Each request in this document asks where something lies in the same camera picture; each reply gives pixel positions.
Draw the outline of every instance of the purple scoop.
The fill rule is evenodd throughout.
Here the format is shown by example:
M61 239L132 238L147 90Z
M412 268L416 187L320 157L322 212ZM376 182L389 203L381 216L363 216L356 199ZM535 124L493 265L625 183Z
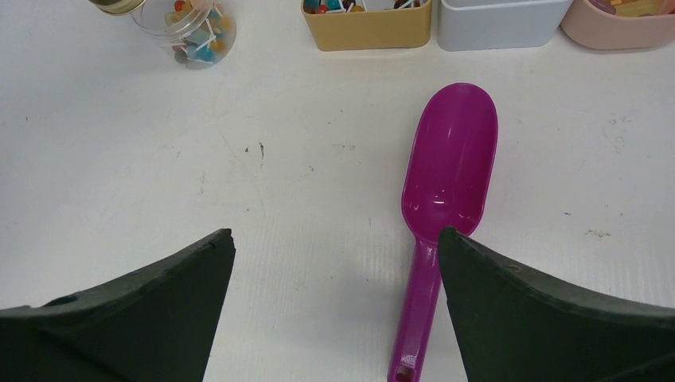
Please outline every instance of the purple scoop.
M412 144L401 209L415 235L408 288L388 382L417 382L441 284L436 250L441 230L464 235L478 226L497 149L497 111L472 84L452 84L424 109Z

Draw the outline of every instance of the candy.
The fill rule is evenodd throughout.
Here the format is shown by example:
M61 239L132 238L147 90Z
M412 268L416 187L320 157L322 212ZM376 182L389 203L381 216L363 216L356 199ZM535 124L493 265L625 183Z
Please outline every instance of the candy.
M206 62L214 62L216 60L216 54L213 53L208 46L205 46L197 51L197 58Z
M177 12L169 12L164 15L164 22L166 23L166 26L172 26L173 24L182 20L185 16L187 16L187 13L182 10Z
M188 46L187 48L187 56L190 60L196 60L197 59L197 47L196 46Z
M227 14L223 14L223 17L220 18L219 22L220 26L222 26L225 29L225 32L232 29L232 18L229 17Z
M174 59L179 63L179 64L184 64L185 62L188 61L188 56L183 52L182 50L177 51L174 53Z
M220 38L211 41L209 48L215 53L221 53L225 50L225 41L222 41Z
M224 38L225 37L225 31L222 26L218 24L213 24L213 34L216 35L218 38Z
M204 8L208 7L209 4L207 4L206 0L189 0L190 5L192 5L193 8L197 10L203 10Z
M201 45L204 44L209 38L211 38L211 33L203 30L202 28L195 29L192 34L185 38L186 41L192 42L193 44Z
M340 0L326 0L326 5L330 10L339 10L341 9L340 7Z

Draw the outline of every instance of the white table surface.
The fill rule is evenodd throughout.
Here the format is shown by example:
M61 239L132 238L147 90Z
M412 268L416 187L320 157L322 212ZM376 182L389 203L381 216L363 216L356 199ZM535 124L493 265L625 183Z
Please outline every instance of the white table surface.
M383 381L413 240L400 192L431 96L493 97L476 240L675 307L675 46L321 53L294 1L236 2L217 66L178 67L85 0L0 0L0 308L232 228L205 381ZM261 153L264 146L264 158ZM441 294L423 381L466 374Z

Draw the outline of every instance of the jar lid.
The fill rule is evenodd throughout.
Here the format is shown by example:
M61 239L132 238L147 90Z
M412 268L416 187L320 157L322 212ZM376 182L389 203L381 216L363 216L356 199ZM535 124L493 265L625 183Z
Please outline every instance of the jar lid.
M106 14L119 16L137 10L146 0L89 0Z

